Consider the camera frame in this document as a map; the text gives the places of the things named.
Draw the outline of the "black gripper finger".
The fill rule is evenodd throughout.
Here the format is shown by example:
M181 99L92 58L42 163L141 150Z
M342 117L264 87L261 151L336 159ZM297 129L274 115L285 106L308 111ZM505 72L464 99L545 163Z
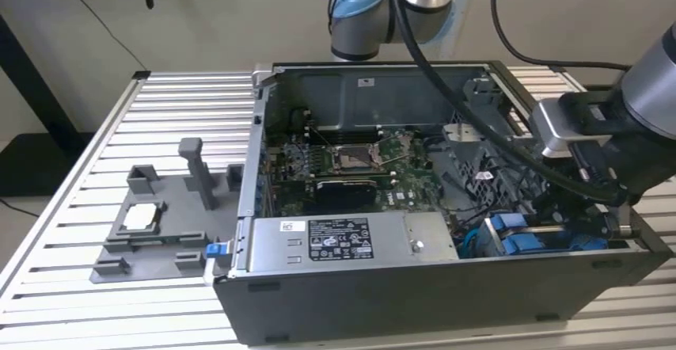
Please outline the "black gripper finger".
M590 202L576 193L545 190L537 197L537 219L554 222L569 231L593 232L597 227L586 211L590 206Z
M626 240L637 237L637 227L632 221L632 208L628 204L617 207L596 204L598 214L594 223L600 236L609 241Z

